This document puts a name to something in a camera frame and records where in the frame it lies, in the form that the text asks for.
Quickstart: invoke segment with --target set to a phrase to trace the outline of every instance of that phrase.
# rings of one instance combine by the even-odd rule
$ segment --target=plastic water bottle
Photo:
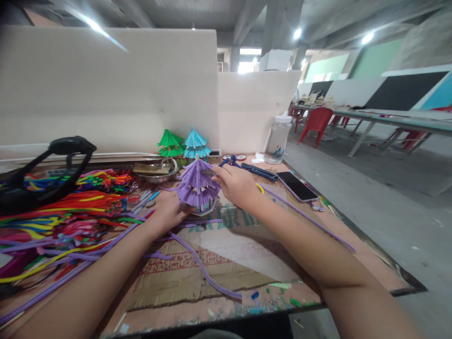
[[[264,160],[269,164],[279,164],[283,161],[283,154],[286,150],[287,136],[292,126],[292,117],[289,111],[283,115],[277,115],[272,122],[272,130],[265,148]]]

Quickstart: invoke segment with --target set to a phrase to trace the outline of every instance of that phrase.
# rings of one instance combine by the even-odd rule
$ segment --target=table
[[[315,108],[315,106],[300,106],[306,110],[308,110],[308,114]],[[333,110],[335,115],[339,115],[347,118],[359,119],[360,122],[357,124],[355,129],[352,132],[352,135],[356,133],[358,127],[361,125],[363,121],[368,121],[370,124],[367,126],[366,130],[361,134],[358,138],[355,146],[353,146],[352,150],[348,154],[348,157],[351,158],[358,150],[359,146],[364,142],[370,142],[370,140],[365,140],[367,135],[371,131],[372,127],[376,123],[384,124],[384,125],[392,125],[401,127],[402,129],[398,131],[388,142],[385,143],[384,151],[387,150],[397,138],[403,133],[404,129],[414,129],[422,132],[426,132],[427,135],[423,139],[419,139],[419,142],[410,150],[409,154],[412,154],[416,149],[418,149],[424,142],[427,140],[432,134],[440,134],[447,137],[452,137],[452,122],[446,120],[435,120],[435,119],[423,119],[419,117],[410,117],[410,116],[402,116],[398,115],[400,112],[397,111],[380,111],[378,113],[375,112],[365,112],[365,111],[352,111],[345,110],[343,108],[337,107],[329,107]],[[337,126],[337,123],[332,126],[332,130]]]
[[[251,158],[252,155],[250,154],[245,162],[250,162]],[[212,160],[211,162],[219,163],[219,161],[220,160]],[[288,170],[295,172],[286,163],[278,165],[264,163],[257,166],[273,172]],[[278,182],[270,184],[266,179],[257,176],[254,177],[257,182],[270,187],[272,190],[278,190],[279,192],[285,191],[285,188]],[[357,259],[360,260],[394,296],[426,291],[426,288],[419,281],[406,272],[333,205],[330,204],[329,208],[327,208],[326,205],[323,205],[325,207],[324,212],[315,212],[308,204],[302,204],[296,201],[288,192],[286,194],[286,199],[290,203],[296,205],[297,208],[302,210],[309,217],[321,223],[334,234],[354,246],[357,250],[357,253],[355,254]],[[259,232],[259,230],[263,230],[263,228],[256,227],[254,230]],[[268,265],[266,256],[263,256],[262,259],[259,260],[261,260],[262,264]],[[257,314],[269,315],[305,312],[326,307],[321,301],[318,293],[315,291],[315,286],[310,281],[310,277],[303,275],[301,279],[304,283],[300,284],[298,282],[299,278],[289,281],[292,284],[292,288],[286,290],[284,294],[279,288],[268,287],[267,285],[241,291],[241,293],[243,293],[243,301],[241,304],[224,297],[214,297],[202,299],[195,303],[182,302],[172,306],[145,308],[127,312],[128,304],[137,283],[137,277],[144,264],[145,263],[141,263],[141,265],[137,266],[135,273],[131,275],[124,285],[103,322],[100,324],[98,334],[101,338],[116,338],[121,335],[130,335],[132,333],[137,335],[150,332],[154,333],[169,328],[183,328],[184,326],[197,326],[203,323],[243,319],[244,317],[258,316]],[[0,307],[0,309],[2,309],[1,312],[9,312],[11,308],[21,305],[39,291],[40,290],[32,291],[31,293],[29,292],[28,294],[21,295],[16,300],[10,300],[8,303],[2,304]],[[258,302],[257,305],[256,301],[251,299],[251,295],[255,293],[255,291],[259,292],[259,298],[256,300]],[[290,298],[300,300],[305,303],[305,305],[302,307],[295,307],[289,302]],[[27,311],[25,315],[7,327],[1,333],[1,336],[3,338],[10,336],[18,326],[26,321],[34,312],[38,312],[42,305],[43,302]]]

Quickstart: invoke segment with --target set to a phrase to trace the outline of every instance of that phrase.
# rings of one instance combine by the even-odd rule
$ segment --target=chair
[[[333,120],[331,120],[330,125],[334,126],[335,124],[337,124],[339,122],[340,118],[341,117],[339,115],[335,115]],[[347,127],[349,121],[350,121],[350,118],[342,117],[342,122],[340,124],[343,128],[345,128],[345,127]]]
[[[303,119],[303,115],[304,114],[305,114],[305,110],[304,109],[297,109],[297,113],[296,113],[296,116],[295,116],[295,133],[297,132],[298,124]]]
[[[390,140],[395,137],[395,139],[398,138],[398,136],[403,133],[403,132],[407,132],[408,135],[406,136],[405,140],[402,141],[402,145],[404,146],[404,150],[405,151],[409,151],[412,149],[412,147],[418,142],[417,139],[422,139],[425,136],[425,132],[421,132],[418,130],[414,130],[414,129],[404,129],[402,127],[398,127],[394,130],[394,132],[391,134],[391,136],[386,139],[386,141],[384,141],[381,145],[383,146],[384,144],[390,142]]]
[[[325,132],[326,126],[328,125],[328,122],[330,121],[332,116],[333,111],[329,108],[320,107],[312,110],[306,121],[305,129],[303,130],[303,133],[301,133],[300,140],[298,141],[297,145],[303,140],[309,130],[313,130],[319,132],[317,141],[315,143],[315,147],[317,148]]]

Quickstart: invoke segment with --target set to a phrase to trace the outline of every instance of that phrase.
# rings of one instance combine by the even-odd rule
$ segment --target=bottle cap
[[[279,123],[290,123],[292,122],[292,117],[289,116],[289,111],[285,111],[283,115],[275,116],[274,121]]]

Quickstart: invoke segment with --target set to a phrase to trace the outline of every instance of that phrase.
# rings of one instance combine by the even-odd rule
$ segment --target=pliers
[[[271,182],[275,182],[276,180],[278,180],[278,177],[273,174],[272,172],[266,171],[265,169],[261,169],[259,167],[253,166],[253,165],[249,165],[247,163],[243,163],[241,166],[239,164],[237,164],[237,157],[233,154],[231,155],[230,158],[227,158],[225,160],[223,160],[218,166],[219,167],[223,167],[223,165],[226,164],[230,164],[232,166],[247,170],[248,172],[251,172],[253,174],[256,174],[260,177],[263,177],[265,179],[270,180]]]

